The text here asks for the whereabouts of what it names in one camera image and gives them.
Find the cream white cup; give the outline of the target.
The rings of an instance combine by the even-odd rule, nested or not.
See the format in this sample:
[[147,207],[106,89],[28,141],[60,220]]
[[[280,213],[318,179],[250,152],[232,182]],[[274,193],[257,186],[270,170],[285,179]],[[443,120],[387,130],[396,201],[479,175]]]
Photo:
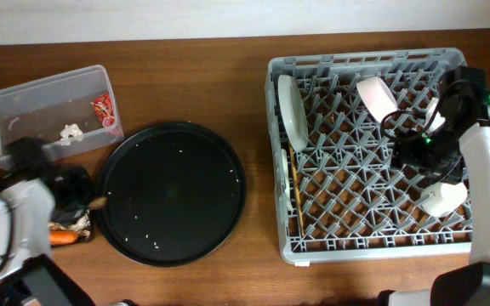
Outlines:
[[449,184],[438,182],[428,186],[421,192],[421,197],[425,198],[421,207],[430,216],[441,218],[465,203],[467,196],[468,190],[464,183]]

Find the orange carrot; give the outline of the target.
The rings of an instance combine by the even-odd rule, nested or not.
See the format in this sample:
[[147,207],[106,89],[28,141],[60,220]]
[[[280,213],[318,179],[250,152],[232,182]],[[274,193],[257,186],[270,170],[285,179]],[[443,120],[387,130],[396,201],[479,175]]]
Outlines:
[[48,238],[51,246],[65,246],[74,244],[78,240],[79,234],[74,231],[57,230],[51,231]]

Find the white tissue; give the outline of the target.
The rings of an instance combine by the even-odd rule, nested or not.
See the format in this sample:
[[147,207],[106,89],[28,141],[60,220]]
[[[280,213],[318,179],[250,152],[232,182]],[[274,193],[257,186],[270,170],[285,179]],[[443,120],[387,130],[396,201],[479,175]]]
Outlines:
[[60,132],[60,137],[61,139],[76,138],[78,141],[81,141],[83,139],[83,131],[75,123],[65,125],[64,129]]

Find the white bowl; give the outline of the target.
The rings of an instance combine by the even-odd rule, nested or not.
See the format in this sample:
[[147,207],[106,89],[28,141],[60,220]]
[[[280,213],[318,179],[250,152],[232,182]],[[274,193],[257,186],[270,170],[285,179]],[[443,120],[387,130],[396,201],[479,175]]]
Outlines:
[[381,122],[391,112],[397,111],[396,100],[380,77],[373,76],[358,82],[356,90],[376,122]]

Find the red snack wrapper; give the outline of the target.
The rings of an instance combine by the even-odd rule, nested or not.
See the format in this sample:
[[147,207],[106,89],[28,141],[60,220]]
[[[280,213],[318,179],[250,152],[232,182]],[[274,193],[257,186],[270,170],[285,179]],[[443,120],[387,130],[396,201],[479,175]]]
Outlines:
[[112,99],[108,93],[102,94],[96,98],[91,105],[103,128],[108,128],[114,124],[116,118],[114,115]]

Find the round black tray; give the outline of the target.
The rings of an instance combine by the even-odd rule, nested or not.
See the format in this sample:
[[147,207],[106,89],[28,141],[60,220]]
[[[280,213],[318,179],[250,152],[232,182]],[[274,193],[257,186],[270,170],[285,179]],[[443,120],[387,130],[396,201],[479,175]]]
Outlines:
[[143,129],[107,158],[96,186],[101,234],[124,257],[156,267],[194,262],[218,248],[245,207],[236,152],[192,123]]

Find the wooden chopstick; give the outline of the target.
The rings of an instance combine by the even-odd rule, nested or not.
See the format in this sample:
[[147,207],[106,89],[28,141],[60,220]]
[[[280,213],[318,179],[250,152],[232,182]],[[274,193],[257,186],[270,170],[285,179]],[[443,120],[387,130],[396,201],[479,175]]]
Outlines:
[[304,228],[304,220],[303,220],[302,201],[300,198],[300,191],[299,191],[299,181],[298,181],[297,168],[296,168],[295,152],[293,146],[290,143],[288,145],[288,148],[290,152],[290,165],[291,165],[291,171],[293,176],[293,187],[294,187],[294,196],[295,196],[297,215],[299,221],[299,232],[300,232],[300,236],[304,237],[305,228]]

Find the grey plate with food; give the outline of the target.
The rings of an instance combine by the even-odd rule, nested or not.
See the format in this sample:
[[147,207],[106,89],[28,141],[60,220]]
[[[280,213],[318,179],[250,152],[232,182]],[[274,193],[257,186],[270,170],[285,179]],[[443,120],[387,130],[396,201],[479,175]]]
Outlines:
[[293,77],[279,76],[277,97],[288,141],[296,152],[301,152],[308,145],[309,133],[304,103]]

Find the brown food scrap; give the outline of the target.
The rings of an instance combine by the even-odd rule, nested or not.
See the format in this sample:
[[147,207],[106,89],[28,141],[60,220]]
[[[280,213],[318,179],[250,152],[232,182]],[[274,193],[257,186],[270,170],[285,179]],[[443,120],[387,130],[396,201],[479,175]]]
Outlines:
[[107,198],[106,197],[98,197],[93,199],[89,204],[88,204],[88,210],[98,210],[103,208],[107,203]]

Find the white plastic fork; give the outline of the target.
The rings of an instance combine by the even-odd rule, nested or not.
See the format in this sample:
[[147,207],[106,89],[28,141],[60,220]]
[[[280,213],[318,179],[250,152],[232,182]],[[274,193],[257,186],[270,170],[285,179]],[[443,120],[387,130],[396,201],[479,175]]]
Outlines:
[[293,211],[293,206],[291,202],[290,195],[290,183],[288,178],[288,154],[284,149],[281,149],[282,154],[282,168],[283,168],[283,192],[284,192],[284,200],[287,210],[289,212]]

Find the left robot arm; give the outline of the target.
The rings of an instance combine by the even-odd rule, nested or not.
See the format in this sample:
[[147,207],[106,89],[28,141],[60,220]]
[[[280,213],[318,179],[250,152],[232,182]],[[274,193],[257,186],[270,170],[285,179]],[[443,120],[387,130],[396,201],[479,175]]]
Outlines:
[[7,145],[0,178],[0,305],[91,305],[91,297],[51,257],[49,224],[74,224],[89,210],[94,184],[79,166],[52,160],[43,139]]

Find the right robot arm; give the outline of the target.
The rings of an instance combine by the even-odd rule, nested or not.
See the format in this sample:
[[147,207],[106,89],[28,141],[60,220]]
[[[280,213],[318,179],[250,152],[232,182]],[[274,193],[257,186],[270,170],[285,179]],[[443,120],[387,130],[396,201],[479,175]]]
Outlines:
[[467,266],[436,277],[429,289],[384,291],[380,305],[490,305],[490,89],[485,72],[459,66],[444,74],[433,115],[413,111],[425,127],[384,132],[393,142],[391,165],[415,166],[431,183],[468,181],[472,213]]

